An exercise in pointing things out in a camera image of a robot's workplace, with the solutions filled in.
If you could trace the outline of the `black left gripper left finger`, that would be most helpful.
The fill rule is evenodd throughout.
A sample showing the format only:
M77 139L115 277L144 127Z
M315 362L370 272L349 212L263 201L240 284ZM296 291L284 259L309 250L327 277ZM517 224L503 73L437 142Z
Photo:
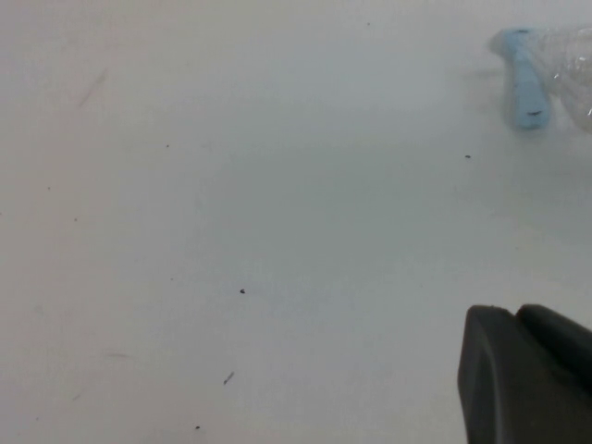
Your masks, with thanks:
M559 364L509 311L466 313L457 383L470 443L588 443L591 384Z

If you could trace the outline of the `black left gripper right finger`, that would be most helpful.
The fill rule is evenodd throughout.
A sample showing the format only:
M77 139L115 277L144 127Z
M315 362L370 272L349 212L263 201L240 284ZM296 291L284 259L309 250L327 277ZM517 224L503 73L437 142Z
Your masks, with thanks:
M516 316L542 347L582 385L591 384L589 329L543 305L523 305Z

